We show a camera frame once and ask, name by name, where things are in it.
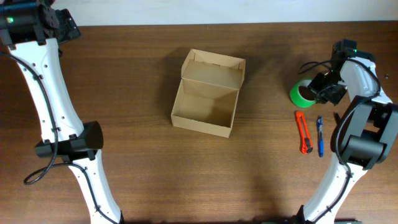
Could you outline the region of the orange utility knife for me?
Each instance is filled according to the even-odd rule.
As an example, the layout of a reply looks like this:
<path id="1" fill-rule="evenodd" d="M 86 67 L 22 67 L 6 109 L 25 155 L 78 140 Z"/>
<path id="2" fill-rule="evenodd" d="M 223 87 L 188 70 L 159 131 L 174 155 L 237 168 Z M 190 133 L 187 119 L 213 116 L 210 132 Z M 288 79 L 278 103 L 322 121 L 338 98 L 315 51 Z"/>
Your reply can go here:
<path id="1" fill-rule="evenodd" d="M 300 151 L 302 154 L 309 154 L 313 151 L 313 143 L 308 130 L 307 122 L 304 113 L 301 111 L 295 112 L 295 120 L 300 134 Z"/>

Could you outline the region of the green tape roll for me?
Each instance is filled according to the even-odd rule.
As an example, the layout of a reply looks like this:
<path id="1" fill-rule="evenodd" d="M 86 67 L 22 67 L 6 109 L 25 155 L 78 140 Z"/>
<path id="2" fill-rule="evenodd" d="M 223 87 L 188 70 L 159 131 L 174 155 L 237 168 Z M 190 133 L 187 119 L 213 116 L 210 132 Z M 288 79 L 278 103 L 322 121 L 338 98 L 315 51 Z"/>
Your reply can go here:
<path id="1" fill-rule="evenodd" d="M 301 79 L 298 83 L 294 85 L 294 87 L 290 90 L 290 99 L 292 103 L 299 108 L 309 108 L 313 106 L 317 101 L 310 100 L 304 97 L 304 94 L 300 92 L 300 88 L 308 89 L 309 84 L 312 82 L 312 79 L 304 78 Z"/>

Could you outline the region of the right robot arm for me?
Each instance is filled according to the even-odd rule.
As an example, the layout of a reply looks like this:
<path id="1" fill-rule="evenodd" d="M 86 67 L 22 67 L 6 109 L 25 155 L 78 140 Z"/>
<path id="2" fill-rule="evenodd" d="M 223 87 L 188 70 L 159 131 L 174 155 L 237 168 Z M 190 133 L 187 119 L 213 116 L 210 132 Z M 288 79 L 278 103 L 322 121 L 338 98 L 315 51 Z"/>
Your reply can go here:
<path id="1" fill-rule="evenodd" d="M 351 189 L 376 164 L 386 160 L 397 137 L 397 105 L 385 94 L 376 75 L 374 56 L 358 50 L 354 40 L 333 45 L 331 59 L 307 62 L 299 74 L 327 68 L 313 79 L 300 80 L 290 99 L 300 108 L 315 103 L 350 104 L 331 136 L 331 162 L 315 194 L 293 217 L 294 223 L 335 223 Z"/>

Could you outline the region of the blue ballpoint pen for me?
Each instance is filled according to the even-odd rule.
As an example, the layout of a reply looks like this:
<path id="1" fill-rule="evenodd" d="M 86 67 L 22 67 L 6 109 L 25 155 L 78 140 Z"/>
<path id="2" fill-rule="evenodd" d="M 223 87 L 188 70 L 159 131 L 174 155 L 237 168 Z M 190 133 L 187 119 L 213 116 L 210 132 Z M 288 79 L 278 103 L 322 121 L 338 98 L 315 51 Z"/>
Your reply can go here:
<path id="1" fill-rule="evenodd" d="M 317 118 L 317 131 L 318 131 L 318 155 L 324 155 L 324 142 L 323 142 L 323 119 L 321 116 Z"/>

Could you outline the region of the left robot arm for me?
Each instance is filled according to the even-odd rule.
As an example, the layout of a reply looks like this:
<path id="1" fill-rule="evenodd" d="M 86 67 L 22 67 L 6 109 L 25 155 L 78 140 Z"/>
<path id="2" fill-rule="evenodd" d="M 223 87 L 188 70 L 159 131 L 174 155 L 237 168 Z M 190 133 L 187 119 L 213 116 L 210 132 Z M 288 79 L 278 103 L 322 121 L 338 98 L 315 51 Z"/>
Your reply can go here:
<path id="1" fill-rule="evenodd" d="M 81 36 L 68 9 L 53 1 L 1 1 L 1 55 L 15 61 L 27 83 L 40 120 L 38 157 L 49 163 L 23 181 L 33 185 L 50 169 L 68 167 L 77 179 L 91 223 L 124 223 L 102 163 L 99 122 L 83 123 L 70 99 L 60 66 L 59 46 Z"/>

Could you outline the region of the brown cardboard box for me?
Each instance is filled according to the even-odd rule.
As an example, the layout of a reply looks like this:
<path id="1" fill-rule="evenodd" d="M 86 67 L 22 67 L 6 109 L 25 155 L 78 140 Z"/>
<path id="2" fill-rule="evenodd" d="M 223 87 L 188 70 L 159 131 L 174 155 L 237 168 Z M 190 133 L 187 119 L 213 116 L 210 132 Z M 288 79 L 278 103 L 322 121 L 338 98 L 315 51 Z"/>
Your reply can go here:
<path id="1" fill-rule="evenodd" d="M 171 112 L 172 125 L 229 138 L 246 60 L 191 49 Z"/>

